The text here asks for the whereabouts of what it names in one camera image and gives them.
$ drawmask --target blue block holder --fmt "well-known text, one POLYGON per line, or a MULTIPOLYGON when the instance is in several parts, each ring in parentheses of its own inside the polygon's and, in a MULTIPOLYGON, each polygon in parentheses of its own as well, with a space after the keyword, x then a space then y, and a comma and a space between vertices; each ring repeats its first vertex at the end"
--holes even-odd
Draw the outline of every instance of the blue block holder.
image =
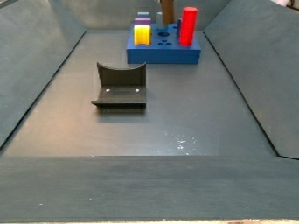
POLYGON ((199 64, 201 48, 193 35, 192 44, 179 44, 177 24, 168 24, 168 28, 159 30, 151 25, 151 45, 134 45, 134 26, 130 25, 125 54, 128 64, 199 64))

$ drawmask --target black holder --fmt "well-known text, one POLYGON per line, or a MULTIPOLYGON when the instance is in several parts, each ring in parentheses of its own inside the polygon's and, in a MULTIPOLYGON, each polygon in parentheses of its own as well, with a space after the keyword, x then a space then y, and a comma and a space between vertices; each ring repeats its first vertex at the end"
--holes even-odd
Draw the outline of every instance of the black holder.
POLYGON ((132 69, 114 69, 97 63, 100 90, 97 107, 145 107, 145 63, 132 69))

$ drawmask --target gray floor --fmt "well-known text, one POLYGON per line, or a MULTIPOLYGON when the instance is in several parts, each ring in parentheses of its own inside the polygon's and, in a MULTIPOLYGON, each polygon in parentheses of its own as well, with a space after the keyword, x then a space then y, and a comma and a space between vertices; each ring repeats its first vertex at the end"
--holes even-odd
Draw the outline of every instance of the gray floor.
POLYGON ((126 32, 89 31, 25 117, 2 156, 272 157, 201 32, 199 65, 148 65, 145 111, 100 111, 96 62, 128 67, 126 32))

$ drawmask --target curved cutout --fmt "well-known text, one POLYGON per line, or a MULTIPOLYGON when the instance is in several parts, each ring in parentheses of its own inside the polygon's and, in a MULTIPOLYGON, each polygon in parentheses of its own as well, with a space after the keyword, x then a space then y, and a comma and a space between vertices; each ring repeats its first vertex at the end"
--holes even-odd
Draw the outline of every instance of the curved cutout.
POLYGON ((100 85, 145 86, 145 63, 134 68, 112 68, 97 63, 100 85))

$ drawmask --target gray wall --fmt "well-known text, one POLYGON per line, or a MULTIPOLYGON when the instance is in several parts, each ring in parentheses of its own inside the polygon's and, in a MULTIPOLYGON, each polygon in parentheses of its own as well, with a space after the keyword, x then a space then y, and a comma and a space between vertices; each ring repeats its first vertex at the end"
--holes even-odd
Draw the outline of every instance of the gray wall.
POLYGON ((0 0, 0 9, 5 7, 8 4, 12 4, 17 0, 0 0))
POLYGON ((299 158, 299 15, 232 0, 204 30, 281 156, 299 158))
POLYGON ((22 0, 0 9, 0 145, 84 32, 56 0, 22 0))
MULTIPOLYGON (((160 4, 155 0, 60 0, 76 18, 90 30, 128 30, 138 11, 155 13, 160 4)), ((203 30, 220 13, 229 0, 175 0, 176 17, 181 16, 184 6, 200 9, 197 30, 203 30)))

